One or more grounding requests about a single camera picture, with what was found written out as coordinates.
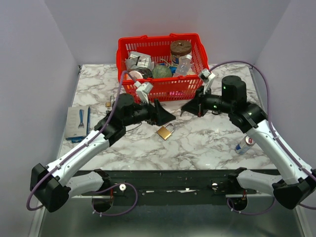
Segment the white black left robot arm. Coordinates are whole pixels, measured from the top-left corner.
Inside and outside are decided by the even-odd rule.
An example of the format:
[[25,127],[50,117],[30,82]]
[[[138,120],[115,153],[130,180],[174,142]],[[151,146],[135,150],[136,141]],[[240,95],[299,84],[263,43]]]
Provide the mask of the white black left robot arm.
[[176,117],[165,110],[158,99],[153,104],[136,103],[132,95],[117,96],[112,110],[101,119],[89,135],[61,158],[44,166],[38,163],[32,168],[30,196],[35,196],[49,212],[60,209],[71,195],[109,191],[108,177],[100,171],[86,176],[75,174],[88,161],[106,150],[126,134],[126,127],[145,121],[149,125],[162,126]]

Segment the small brass padlock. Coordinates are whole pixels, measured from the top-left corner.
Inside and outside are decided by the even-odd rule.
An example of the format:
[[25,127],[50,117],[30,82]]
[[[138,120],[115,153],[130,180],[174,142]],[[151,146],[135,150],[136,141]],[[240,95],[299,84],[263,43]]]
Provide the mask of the small brass padlock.
[[109,100],[105,103],[107,108],[111,108],[115,102],[115,96],[111,95]]

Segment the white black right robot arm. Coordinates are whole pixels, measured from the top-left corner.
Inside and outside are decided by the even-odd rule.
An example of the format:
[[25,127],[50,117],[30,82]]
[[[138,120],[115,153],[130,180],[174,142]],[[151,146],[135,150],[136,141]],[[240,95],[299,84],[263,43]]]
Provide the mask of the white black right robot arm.
[[228,177],[229,193],[252,189],[272,195],[283,207],[294,209],[316,189],[316,171],[269,127],[262,108],[247,100],[246,83],[240,77],[224,77],[220,96],[199,87],[181,111],[198,117],[208,111],[228,114],[230,122],[253,139],[279,171],[279,175],[267,175],[238,168]]

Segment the large brass padlock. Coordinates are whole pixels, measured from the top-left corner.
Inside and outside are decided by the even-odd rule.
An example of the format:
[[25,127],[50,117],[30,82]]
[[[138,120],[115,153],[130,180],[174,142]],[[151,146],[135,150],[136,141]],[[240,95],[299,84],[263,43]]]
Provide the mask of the large brass padlock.
[[172,133],[175,131],[176,126],[173,123],[167,123],[163,125],[157,132],[156,134],[162,138],[163,140],[167,140]]

